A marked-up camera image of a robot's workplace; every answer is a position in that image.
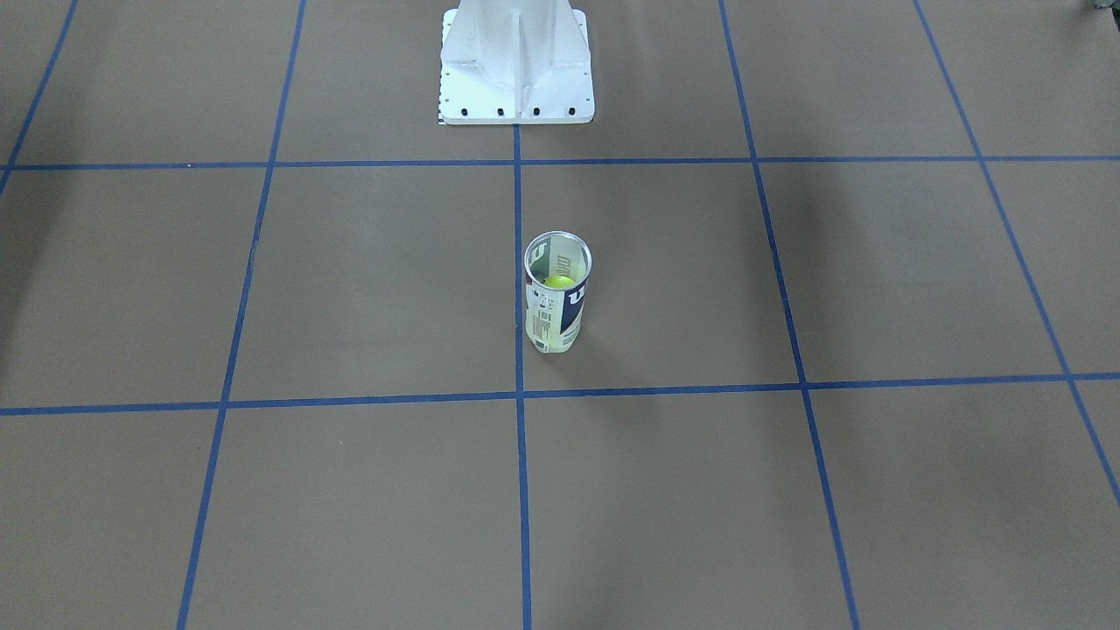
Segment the yellow tennis ball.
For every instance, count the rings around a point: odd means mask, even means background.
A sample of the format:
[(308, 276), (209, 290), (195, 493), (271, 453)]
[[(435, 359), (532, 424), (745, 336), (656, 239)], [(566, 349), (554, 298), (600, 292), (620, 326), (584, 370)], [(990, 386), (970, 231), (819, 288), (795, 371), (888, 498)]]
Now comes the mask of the yellow tennis ball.
[(550, 290), (560, 291), (560, 290), (568, 290), (568, 288), (576, 286), (577, 282), (571, 278), (571, 276), (556, 274), (545, 276), (543, 284)]

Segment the clear tennis ball can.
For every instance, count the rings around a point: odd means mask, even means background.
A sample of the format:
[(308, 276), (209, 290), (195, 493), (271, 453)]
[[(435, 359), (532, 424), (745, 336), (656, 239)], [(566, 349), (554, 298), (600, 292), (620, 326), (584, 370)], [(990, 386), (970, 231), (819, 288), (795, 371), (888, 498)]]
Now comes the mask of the clear tennis ball can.
[[(538, 235), (521, 254), (524, 272), (528, 339), (540, 354), (564, 354), (584, 323), (585, 291), (592, 274), (591, 248), (584, 239), (564, 231)], [(568, 290), (550, 290), (549, 275), (576, 280)]]

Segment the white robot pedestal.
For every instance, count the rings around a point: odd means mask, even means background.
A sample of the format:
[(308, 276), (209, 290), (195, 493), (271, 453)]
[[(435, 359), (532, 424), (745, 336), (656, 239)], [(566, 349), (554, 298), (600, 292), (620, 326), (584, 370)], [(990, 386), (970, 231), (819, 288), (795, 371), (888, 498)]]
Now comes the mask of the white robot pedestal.
[(440, 123), (592, 122), (591, 34), (568, 1), (460, 1), (441, 28)]

